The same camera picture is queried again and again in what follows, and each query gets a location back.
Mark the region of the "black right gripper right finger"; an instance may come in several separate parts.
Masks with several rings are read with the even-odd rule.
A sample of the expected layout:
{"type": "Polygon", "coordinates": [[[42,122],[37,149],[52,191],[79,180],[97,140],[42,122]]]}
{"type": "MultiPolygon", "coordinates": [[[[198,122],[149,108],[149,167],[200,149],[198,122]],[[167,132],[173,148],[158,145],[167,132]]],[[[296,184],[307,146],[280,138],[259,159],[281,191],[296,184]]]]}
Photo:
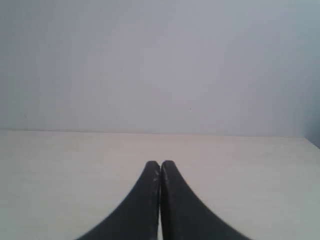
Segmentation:
{"type": "Polygon", "coordinates": [[[161,165],[160,213],[164,240],[245,240],[192,191],[172,160],[161,165]]]}

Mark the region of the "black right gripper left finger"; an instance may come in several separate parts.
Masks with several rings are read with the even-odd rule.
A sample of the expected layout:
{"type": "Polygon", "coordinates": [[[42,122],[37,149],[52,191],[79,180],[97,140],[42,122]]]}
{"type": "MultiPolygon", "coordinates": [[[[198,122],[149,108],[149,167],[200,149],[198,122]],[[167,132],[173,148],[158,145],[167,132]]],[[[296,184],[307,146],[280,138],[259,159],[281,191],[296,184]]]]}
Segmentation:
{"type": "Polygon", "coordinates": [[[135,185],[102,222],[80,240],[156,240],[159,227],[161,169],[148,161],[135,185]]]}

